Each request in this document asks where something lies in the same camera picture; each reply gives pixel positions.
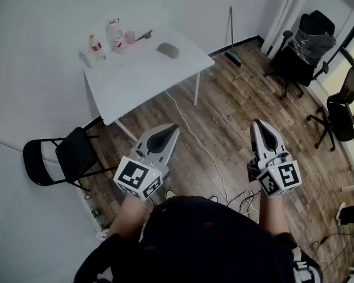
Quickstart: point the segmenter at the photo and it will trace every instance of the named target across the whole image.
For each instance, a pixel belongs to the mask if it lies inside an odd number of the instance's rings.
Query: baseboard
[[[264,42],[264,39],[262,39],[259,35],[255,35],[254,37],[250,37],[250,38],[247,38],[247,39],[242,40],[242,41],[240,41],[240,42],[234,43],[234,47],[239,46],[239,45],[241,45],[241,44],[245,44],[245,43],[250,42],[250,41],[253,41],[253,40],[259,40],[259,42],[261,42],[261,43]],[[216,51],[214,51],[214,52],[212,52],[212,53],[210,53],[210,54],[208,54],[208,55],[209,55],[209,57],[212,58],[213,56],[215,56],[215,55],[217,55],[217,54],[220,54],[220,53],[222,53],[222,52],[224,52],[224,51],[227,51],[227,50],[229,50],[230,48],[231,48],[231,45],[228,45],[228,46],[223,47],[223,48],[221,48],[221,49],[219,49],[219,50],[216,50]]]
[[[99,122],[102,121],[102,117],[98,116],[96,119],[94,119],[93,121],[91,121],[89,124],[84,126],[84,131],[88,131],[89,129],[91,129],[93,126],[97,125]]]

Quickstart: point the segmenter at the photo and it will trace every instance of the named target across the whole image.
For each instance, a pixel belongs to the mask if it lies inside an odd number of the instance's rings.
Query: table leg
[[[199,79],[201,77],[201,72],[197,73],[195,76],[195,92],[194,92],[194,105],[196,106],[196,101],[198,99],[198,89],[199,89]]]
[[[137,138],[119,121],[114,121],[134,142],[137,143]]]
[[[341,191],[346,192],[346,191],[354,191],[354,185],[353,186],[343,186],[341,188]]]

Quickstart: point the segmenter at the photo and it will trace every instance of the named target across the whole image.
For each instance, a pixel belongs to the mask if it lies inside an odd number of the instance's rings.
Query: cup
[[[126,37],[127,44],[134,44],[136,42],[134,31],[126,31],[124,36]]]

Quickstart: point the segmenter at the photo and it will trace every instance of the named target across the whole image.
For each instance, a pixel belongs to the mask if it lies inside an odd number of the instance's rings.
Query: computer mouse
[[[179,49],[170,43],[161,43],[156,50],[172,59],[179,56]]]

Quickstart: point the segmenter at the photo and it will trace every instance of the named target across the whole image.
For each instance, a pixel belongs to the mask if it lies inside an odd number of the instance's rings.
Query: plastic bag
[[[308,35],[298,29],[288,45],[304,62],[316,67],[325,53],[336,45],[336,39],[328,33]]]

